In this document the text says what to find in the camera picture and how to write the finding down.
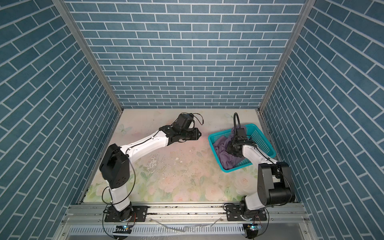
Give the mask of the purple trousers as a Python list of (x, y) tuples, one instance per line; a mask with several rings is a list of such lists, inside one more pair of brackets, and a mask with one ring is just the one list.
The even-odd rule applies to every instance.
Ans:
[(228, 137), (221, 136), (214, 143), (214, 149), (219, 157), (220, 163), (225, 170), (233, 169), (241, 161), (245, 160), (244, 157), (236, 157), (227, 152), (228, 145), (232, 142), (234, 136), (234, 128), (232, 128), (231, 133)]

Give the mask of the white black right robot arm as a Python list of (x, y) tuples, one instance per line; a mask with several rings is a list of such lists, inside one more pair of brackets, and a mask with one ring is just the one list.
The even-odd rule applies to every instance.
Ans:
[(244, 219), (254, 218), (267, 207), (283, 206), (296, 199), (292, 171), (286, 162), (269, 157), (247, 136), (235, 135), (227, 151), (244, 157), (258, 167), (257, 191), (240, 201), (240, 214)]

